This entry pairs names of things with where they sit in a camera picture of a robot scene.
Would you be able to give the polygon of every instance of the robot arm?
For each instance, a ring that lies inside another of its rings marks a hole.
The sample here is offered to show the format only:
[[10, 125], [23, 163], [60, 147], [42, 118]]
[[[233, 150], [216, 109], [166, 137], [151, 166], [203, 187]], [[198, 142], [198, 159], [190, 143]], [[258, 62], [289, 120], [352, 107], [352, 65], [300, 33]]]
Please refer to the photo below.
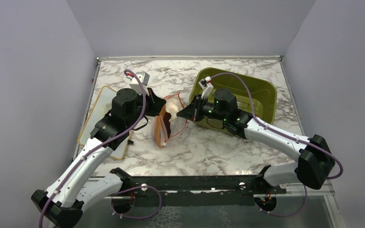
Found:
[[57, 227], [73, 227], [84, 210], [120, 190], [122, 179], [112, 173], [83, 188], [105, 158], [115, 150], [124, 150], [129, 134], [125, 133], [109, 144], [99, 146], [108, 139], [121, 135], [137, 121], [143, 108], [143, 96], [146, 98], [144, 115], [156, 116], [165, 105], [164, 99], [146, 87], [148, 74], [140, 72], [136, 77], [144, 82], [144, 94], [135, 78], [129, 84], [131, 88], [119, 90], [112, 100], [111, 110], [95, 124], [90, 138], [67, 170], [45, 191], [36, 190], [32, 195], [31, 199], [37, 208], [44, 210], [45, 216]]
[[[203, 79], [199, 84], [205, 87], [209, 84], [209, 79]], [[307, 142], [316, 145], [330, 153], [323, 137], [314, 135], [309, 138], [296, 135], [269, 125], [258, 117], [253, 117], [252, 114], [238, 108], [236, 97], [226, 88], [217, 89], [214, 92], [213, 103], [208, 102], [207, 96], [203, 96], [203, 94], [196, 95], [177, 116], [192, 121], [201, 121], [204, 118], [220, 120], [223, 122], [223, 128], [231, 134], [262, 142], [295, 161], [287, 165], [264, 167], [256, 181], [256, 185], [260, 189], [270, 189], [283, 183], [299, 182], [312, 189], [320, 189], [335, 165], [332, 157], [315, 147], [301, 143]], [[291, 139], [283, 137], [283, 134], [291, 136]]]

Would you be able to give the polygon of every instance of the green bin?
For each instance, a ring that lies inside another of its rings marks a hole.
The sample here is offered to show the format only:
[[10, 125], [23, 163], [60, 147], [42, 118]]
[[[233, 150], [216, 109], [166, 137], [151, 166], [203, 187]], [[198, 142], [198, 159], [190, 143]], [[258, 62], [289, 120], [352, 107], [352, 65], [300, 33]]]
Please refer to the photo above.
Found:
[[[215, 74], [229, 72], [225, 70], [220, 70], [216, 68], [205, 68], [198, 73], [196, 77], [194, 88], [192, 89], [190, 95], [190, 101], [193, 100], [194, 96], [197, 94], [202, 94], [202, 88], [198, 82], [206, 78], [207, 76], [213, 76]], [[255, 115], [269, 124], [273, 124], [275, 120], [275, 110], [276, 110], [276, 98], [277, 92], [274, 85], [266, 80], [254, 78], [246, 75], [241, 75], [234, 73], [239, 76], [247, 85], [251, 92], [252, 100], [254, 103]], [[212, 79], [213, 90], [208, 97], [209, 102], [213, 102], [213, 93], [219, 88], [228, 88], [232, 94], [237, 97], [237, 105], [240, 109], [251, 113], [250, 99], [248, 97], [247, 91], [244, 86], [238, 81], [234, 76], [231, 75], [221, 75]], [[197, 125], [211, 128], [213, 130], [228, 133], [226, 129], [222, 130], [223, 123], [220, 120], [204, 118], [199, 122], [195, 122]]]

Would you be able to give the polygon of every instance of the gray wall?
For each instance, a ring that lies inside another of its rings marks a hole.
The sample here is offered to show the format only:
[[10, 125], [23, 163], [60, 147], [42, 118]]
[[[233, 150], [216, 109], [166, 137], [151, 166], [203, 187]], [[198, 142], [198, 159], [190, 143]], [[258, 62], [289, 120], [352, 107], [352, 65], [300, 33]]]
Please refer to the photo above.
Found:
[[0, 228], [70, 164], [96, 57], [65, 0], [0, 1]]
[[365, 0], [317, 0], [283, 62], [306, 133], [345, 166], [334, 181], [345, 225], [365, 227]]
[[96, 55], [284, 55], [314, 0], [67, 0]]

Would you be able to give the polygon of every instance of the orange plastic bag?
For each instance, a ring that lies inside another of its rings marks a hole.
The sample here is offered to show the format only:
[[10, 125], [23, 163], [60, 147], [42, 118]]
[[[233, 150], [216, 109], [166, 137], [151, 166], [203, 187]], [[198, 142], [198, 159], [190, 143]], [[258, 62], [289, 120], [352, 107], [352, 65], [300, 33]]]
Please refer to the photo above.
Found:
[[160, 115], [154, 118], [152, 138], [158, 147], [164, 147], [167, 141], [180, 134], [187, 125], [187, 120], [177, 117], [178, 111], [184, 108], [180, 93], [164, 98], [166, 104]]

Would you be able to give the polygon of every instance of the white marble surface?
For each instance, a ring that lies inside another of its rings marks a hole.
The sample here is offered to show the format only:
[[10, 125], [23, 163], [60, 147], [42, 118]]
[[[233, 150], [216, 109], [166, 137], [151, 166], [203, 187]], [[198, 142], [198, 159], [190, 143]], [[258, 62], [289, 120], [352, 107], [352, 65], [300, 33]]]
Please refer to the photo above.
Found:
[[[149, 86], [159, 97], [181, 92], [183, 103], [189, 103], [192, 85], [198, 72], [214, 67], [266, 79], [278, 91], [274, 125], [300, 134], [298, 118], [277, 60], [150, 60], [103, 61], [98, 74], [92, 104], [102, 86], [119, 90], [127, 86], [123, 71], [145, 71]], [[255, 141], [244, 140], [188, 122], [179, 138], [158, 148], [151, 139], [151, 120], [147, 127], [133, 132], [134, 145], [128, 147], [123, 160], [107, 158], [94, 172], [105, 176], [120, 167], [131, 175], [233, 175], [255, 174], [267, 164], [292, 162], [286, 155]]]

